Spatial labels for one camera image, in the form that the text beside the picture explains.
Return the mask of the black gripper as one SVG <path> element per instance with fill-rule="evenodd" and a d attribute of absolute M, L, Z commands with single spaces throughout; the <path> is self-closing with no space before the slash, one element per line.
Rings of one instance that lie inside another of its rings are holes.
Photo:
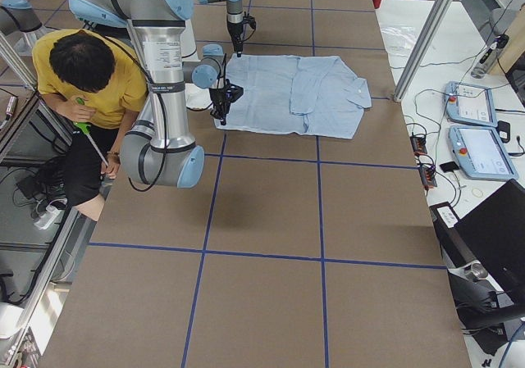
<path fill-rule="evenodd" d="M 237 57 L 242 57 L 244 48 L 244 27 L 248 25 L 253 31 L 257 28 L 257 22 L 253 16 L 248 13 L 227 14 L 227 30 L 231 37 L 233 50 L 236 51 Z"/>
<path fill-rule="evenodd" d="M 210 98 L 212 101 L 212 110 L 210 115 L 213 118 L 219 118 L 221 125 L 226 125 L 227 111 L 233 102 L 236 102 L 244 94 L 244 88 L 239 85 L 232 84 L 229 80 L 225 80 L 222 88 L 209 89 Z"/>

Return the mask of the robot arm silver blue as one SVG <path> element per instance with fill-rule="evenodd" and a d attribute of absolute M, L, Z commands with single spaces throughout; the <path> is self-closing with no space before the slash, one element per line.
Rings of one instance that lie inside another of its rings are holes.
<path fill-rule="evenodd" d="M 243 0 L 198 0 L 200 4 L 215 2 L 226 3 L 226 27 L 231 38 L 233 52 L 241 57 L 244 52 L 244 43 L 257 30 L 257 21 L 248 12 L 244 11 Z"/>
<path fill-rule="evenodd" d="M 210 114 L 226 123 L 231 104 L 244 93 L 226 77 L 221 46 L 203 48 L 199 61 L 184 61 L 186 44 L 194 42 L 190 19 L 195 0 L 68 0 L 79 19 L 125 28 L 136 52 L 133 62 L 143 70 L 148 101 L 121 146 L 121 167 L 136 183 L 192 188 L 200 180 L 204 150 L 189 131 L 187 84 L 207 90 Z M 225 2 L 229 28 L 245 22 L 242 0 Z"/>

